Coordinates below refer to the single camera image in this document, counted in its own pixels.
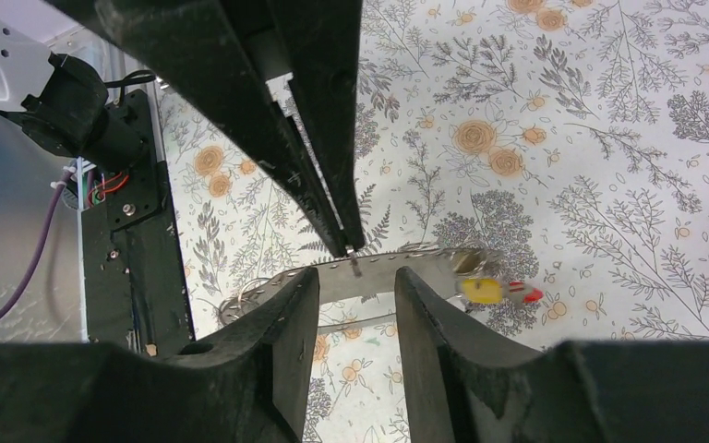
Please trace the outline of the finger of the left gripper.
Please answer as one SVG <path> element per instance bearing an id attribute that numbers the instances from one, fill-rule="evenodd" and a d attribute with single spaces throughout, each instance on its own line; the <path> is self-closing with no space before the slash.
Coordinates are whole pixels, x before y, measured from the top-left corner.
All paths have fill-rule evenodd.
<path id="1" fill-rule="evenodd" d="M 365 244 L 354 185 L 361 1 L 269 1 L 290 89 L 334 210 L 337 251 Z"/>
<path id="2" fill-rule="evenodd" d="M 57 1 L 152 69 L 298 204 L 335 257 L 330 195 L 269 1 Z"/>

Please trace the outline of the yellow tagged key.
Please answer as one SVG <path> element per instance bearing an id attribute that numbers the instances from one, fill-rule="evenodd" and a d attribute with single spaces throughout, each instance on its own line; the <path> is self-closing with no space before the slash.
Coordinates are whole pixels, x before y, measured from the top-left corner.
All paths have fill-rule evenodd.
<path id="1" fill-rule="evenodd" d="M 480 305 L 497 304 L 504 298 L 501 283 L 489 278 L 459 281 L 458 292 L 468 302 Z"/>

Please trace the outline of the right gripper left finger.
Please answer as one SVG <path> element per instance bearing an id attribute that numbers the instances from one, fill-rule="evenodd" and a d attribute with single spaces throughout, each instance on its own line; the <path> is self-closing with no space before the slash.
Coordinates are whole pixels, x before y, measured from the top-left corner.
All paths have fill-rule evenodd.
<path id="1" fill-rule="evenodd" d="M 319 276 L 302 269 L 270 300 L 171 360 L 181 408 L 167 442 L 298 442 L 317 336 Z"/>

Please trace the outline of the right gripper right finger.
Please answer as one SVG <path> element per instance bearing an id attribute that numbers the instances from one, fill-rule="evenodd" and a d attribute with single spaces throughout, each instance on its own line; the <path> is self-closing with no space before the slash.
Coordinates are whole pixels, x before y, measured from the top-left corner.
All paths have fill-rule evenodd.
<path id="1" fill-rule="evenodd" d="M 464 314 L 408 267 L 394 292 L 412 441 L 489 441 L 508 391 L 499 370 L 540 352 Z"/>

